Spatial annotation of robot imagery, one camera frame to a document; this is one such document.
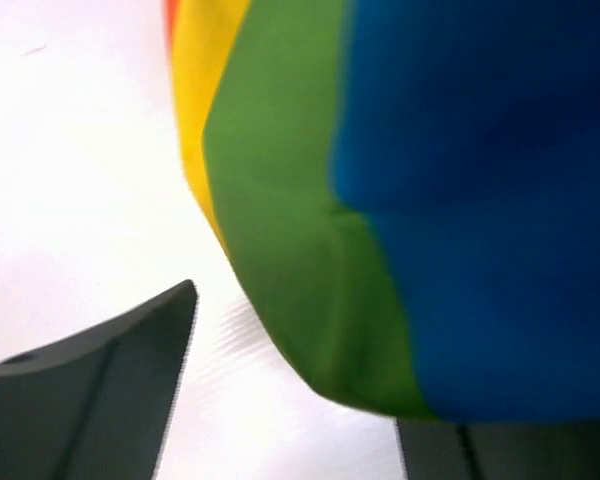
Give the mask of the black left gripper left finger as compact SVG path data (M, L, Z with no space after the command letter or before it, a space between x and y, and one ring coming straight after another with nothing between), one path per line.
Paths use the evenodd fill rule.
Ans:
M154 476L194 325L183 281L0 363L0 479Z

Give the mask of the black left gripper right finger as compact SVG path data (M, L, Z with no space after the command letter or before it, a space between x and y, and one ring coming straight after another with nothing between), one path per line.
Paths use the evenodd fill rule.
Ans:
M398 421L413 480L600 479L600 421L557 425Z

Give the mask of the rainbow striped shorts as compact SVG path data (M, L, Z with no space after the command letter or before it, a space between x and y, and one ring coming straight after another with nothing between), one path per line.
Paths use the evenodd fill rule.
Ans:
M600 419L600 1L169 1L187 181L318 394Z

